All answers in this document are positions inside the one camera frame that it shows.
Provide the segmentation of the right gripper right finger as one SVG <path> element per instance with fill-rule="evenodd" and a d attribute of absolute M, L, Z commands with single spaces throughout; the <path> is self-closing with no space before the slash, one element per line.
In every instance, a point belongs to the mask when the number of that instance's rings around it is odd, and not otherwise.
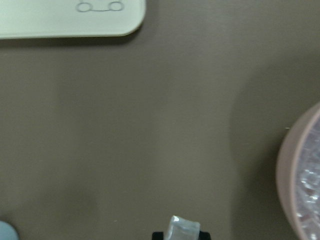
<path fill-rule="evenodd" d="M 211 235 L 209 232 L 200 231 L 198 240 L 211 240 Z"/>

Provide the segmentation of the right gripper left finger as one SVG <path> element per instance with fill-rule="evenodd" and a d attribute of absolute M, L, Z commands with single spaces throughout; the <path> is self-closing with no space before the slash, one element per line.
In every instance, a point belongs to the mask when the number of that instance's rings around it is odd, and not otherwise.
<path fill-rule="evenodd" d="M 153 232 L 151 236 L 152 240 L 164 240 L 164 232 Z"/>

